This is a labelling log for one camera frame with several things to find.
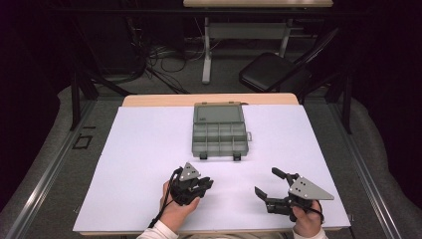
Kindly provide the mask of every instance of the metal bar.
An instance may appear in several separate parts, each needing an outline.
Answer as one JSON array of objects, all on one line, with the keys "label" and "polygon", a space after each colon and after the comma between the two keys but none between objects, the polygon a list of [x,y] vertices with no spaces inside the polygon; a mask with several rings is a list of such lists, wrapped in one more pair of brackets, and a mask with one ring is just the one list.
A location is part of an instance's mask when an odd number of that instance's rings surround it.
[{"label": "metal bar", "polygon": [[127,90],[121,87],[118,87],[114,83],[105,79],[103,76],[99,76],[89,69],[84,69],[83,66],[80,66],[80,67],[83,69],[83,73],[85,74],[85,76],[82,76],[83,78],[81,80],[85,81],[86,89],[90,89],[92,91],[92,95],[94,95],[95,98],[97,98],[99,93],[97,92],[97,89],[94,87],[94,84],[90,82],[90,79],[95,80],[96,82],[102,84],[103,86],[109,88],[112,91],[115,91],[116,93],[120,94],[123,97],[127,97],[128,95],[133,95],[133,93],[130,93]]},{"label": "metal bar", "polygon": [[209,18],[205,18],[204,23],[204,40],[205,40],[205,58],[204,70],[202,72],[202,83],[209,84],[211,81],[211,48],[210,48],[210,22]]},{"label": "metal bar", "polygon": [[86,15],[106,14],[116,16],[160,17],[266,17],[266,18],[301,18],[301,19],[347,19],[356,20],[372,17],[369,11],[343,11],[331,8],[180,8],[180,9],[82,9],[82,8],[52,8],[46,6],[52,14],[60,15]]},{"label": "metal bar", "polygon": [[292,24],[293,24],[293,19],[289,19],[288,22],[286,23],[286,27],[283,31],[282,44],[280,46],[280,51],[279,51],[280,57],[285,56],[286,49],[288,48],[288,42],[289,42],[290,34],[291,34],[291,31],[292,31]]},{"label": "metal bar", "polygon": [[388,211],[384,199],[382,198],[375,182],[372,179],[369,169],[367,168],[366,163],[362,155],[360,154],[356,143],[354,142],[351,135],[348,134],[342,126],[340,120],[341,113],[338,109],[338,106],[335,104],[328,104],[328,107],[331,113],[334,115],[336,126],[340,131],[348,150],[350,151],[350,154],[353,158],[354,166],[356,167],[357,174],[359,174],[360,180],[372,204],[375,214],[378,217],[380,225],[384,230],[385,236],[388,239],[401,239],[402,237],[390,215],[390,212]]},{"label": "metal bar", "polygon": [[79,93],[79,84],[77,74],[74,74],[71,82],[72,90],[72,125],[71,130],[74,130],[81,121],[81,98]]},{"label": "metal bar", "polygon": [[50,188],[53,186],[53,183],[65,162],[65,157],[72,147],[72,142],[78,137],[84,122],[88,119],[88,116],[93,110],[95,104],[95,101],[88,101],[84,106],[80,123],[76,126],[74,131],[69,131],[56,158],[50,162],[18,218],[13,223],[6,239],[25,238],[25,234],[29,226],[37,215],[38,210],[43,204],[44,199],[47,197]]},{"label": "metal bar", "polygon": [[209,37],[217,39],[284,39],[286,23],[210,23]]}]

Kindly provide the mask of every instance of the chair seat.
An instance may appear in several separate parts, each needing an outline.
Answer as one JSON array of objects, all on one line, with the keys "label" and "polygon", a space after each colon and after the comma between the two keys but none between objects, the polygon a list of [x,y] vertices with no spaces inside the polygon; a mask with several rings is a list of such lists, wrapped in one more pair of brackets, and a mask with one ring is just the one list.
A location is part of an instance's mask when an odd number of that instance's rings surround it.
[{"label": "chair seat", "polygon": [[[274,53],[263,53],[239,73],[239,81],[255,92],[264,92],[290,73],[295,66]],[[279,92],[298,94],[310,76],[311,73],[305,69],[298,71],[283,82]]]}]

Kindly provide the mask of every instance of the wooden table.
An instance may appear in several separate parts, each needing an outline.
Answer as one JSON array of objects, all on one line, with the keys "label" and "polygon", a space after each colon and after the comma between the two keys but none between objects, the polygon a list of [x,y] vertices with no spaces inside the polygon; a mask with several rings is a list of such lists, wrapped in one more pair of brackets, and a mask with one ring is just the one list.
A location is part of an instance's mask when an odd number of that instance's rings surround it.
[{"label": "wooden table", "polygon": [[[193,105],[242,102],[248,155],[192,155]],[[303,106],[292,94],[129,96],[119,108],[75,223],[82,235],[140,234],[159,210],[162,184],[189,161],[214,184],[180,234],[288,231],[288,216],[269,214],[254,186],[285,197],[273,166],[299,173],[334,196],[322,201],[326,230],[350,226]]]},{"label": "wooden table", "polygon": [[201,102],[242,102],[251,105],[298,105],[293,94],[138,95],[124,98],[123,107],[192,107]]},{"label": "wooden table", "polygon": [[331,7],[331,0],[184,0],[185,7]]}]

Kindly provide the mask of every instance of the wire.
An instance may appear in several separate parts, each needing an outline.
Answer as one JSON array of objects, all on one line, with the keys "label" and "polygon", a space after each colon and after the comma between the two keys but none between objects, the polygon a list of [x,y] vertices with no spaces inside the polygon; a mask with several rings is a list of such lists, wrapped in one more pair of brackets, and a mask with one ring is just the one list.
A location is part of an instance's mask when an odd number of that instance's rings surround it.
[{"label": "wire", "polygon": [[173,77],[160,73],[155,71],[152,68],[146,68],[147,72],[151,73],[151,76],[155,76],[160,80],[162,83],[164,83],[170,90],[172,90],[175,94],[183,93],[183,94],[190,94],[188,91],[184,90],[181,84]]},{"label": "wire", "polygon": [[161,61],[160,61],[160,68],[164,71],[164,72],[167,72],[167,73],[176,73],[176,72],[180,72],[180,71],[182,71],[185,67],[186,67],[186,59],[184,58],[184,57],[181,57],[181,60],[182,60],[182,63],[183,63],[183,65],[182,65],[182,67],[181,68],[179,68],[179,69],[176,69],[176,70],[166,70],[165,68],[164,68],[164,66],[163,66],[163,63],[164,63],[164,60],[165,59],[168,59],[168,58],[163,58],[163,59],[161,59]]},{"label": "wire", "polygon": [[142,76],[142,73],[141,72],[134,72],[129,77],[124,78],[124,79],[119,79],[119,80],[110,80],[110,79],[108,79],[108,80],[110,82],[113,82],[115,85],[119,85],[119,84],[123,84],[123,83],[128,83],[128,82],[134,81],[134,80],[138,79],[140,76]]},{"label": "wire", "polygon": [[156,216],[154,219],[152,219],[151,223],[149,223],[148,228],[152,228],[152,227],[154,227],[155,223],[156,223],[156,222],[157,222],[157,221],[161,218],[162,213],[164,212],[165,208],[166,208],[166,207],[167,207],[167,206],[168,206],[171,202],[173,202],[173,200],[171,200],[170,202],[168,202],[168,203],[167,203],[168,195],[170,194],[170,190],[171,190],[171,187],[172,187],[172,185],[173,185],[174,175],[175,175],[175,174],[177,174],[177,173],[180,173],[182,169],[183,169],[183,168],[179,167],[179,168],[177,168],[176,170],[174,170],[174,171],[173,171],[173,173],[171,174],[170,180],[168,180],[168,187],[167,187],[167,191],[165,192],[164,201],[162,201],[162,206],[161,206],[161,209],[159,210],[159,212],[158,212],[157,216]]},{"label": "wire", "polygon": [[303,210],[305,210],[305,211],[311,211],[311,212],[314,212],[314,213],[318,214],[318,215],[320,216],[320,224],[323,224],[323,220],[324,220],[324,218],[323,218],[323,214],[322,214],[322,207],[320,206],[320,203],[319,203],[319,201],[318,201],[318,200],[317,200],[316,202],[319,204],[320,211],[315,210],[315,209],[313,209],[313,208],[311,208],[311,207],[306,207],[306,206],[300,205],[300,204],[298,204],[298,203],[297,203],[297,202],[295,202],[295,201],[292,201],[292,202],[291,202],[291,205],[293,205],[293,206],[297,206],[297,207],[300,207],[301,209],[303,209]]}]

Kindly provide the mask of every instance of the wrist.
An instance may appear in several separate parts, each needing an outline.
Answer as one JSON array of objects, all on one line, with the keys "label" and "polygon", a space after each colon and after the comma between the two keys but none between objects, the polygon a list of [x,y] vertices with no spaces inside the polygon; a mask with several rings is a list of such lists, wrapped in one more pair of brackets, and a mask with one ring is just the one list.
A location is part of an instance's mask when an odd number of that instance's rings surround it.
[{"label": "wrist", "polygon": [[161,220],[158,220],[152,229],[148,228],[147,230],[154,230],[156,232],[156,235],[158,235],[159,238],[167,238],[167,239],[178,238],[178,235],[174,233],[170,228],[168,228]]},{"label": "wrist", "polygon": [[293,234],[295,239],[319,239],[319,238],[325,238],[325,231],[322,229],[322,227],[319,229],[319,231],[311,232],[311,233],[299,233],[296,231],[295,227],[293,228]]},{"label": "wrist", "polygon": [[180,221],[180,219],[167,217],[165,215],[162,215],[160,218],[160,221],[168,227],[172,232],[177,233],[179,228],[182,226],[183,221]]}]

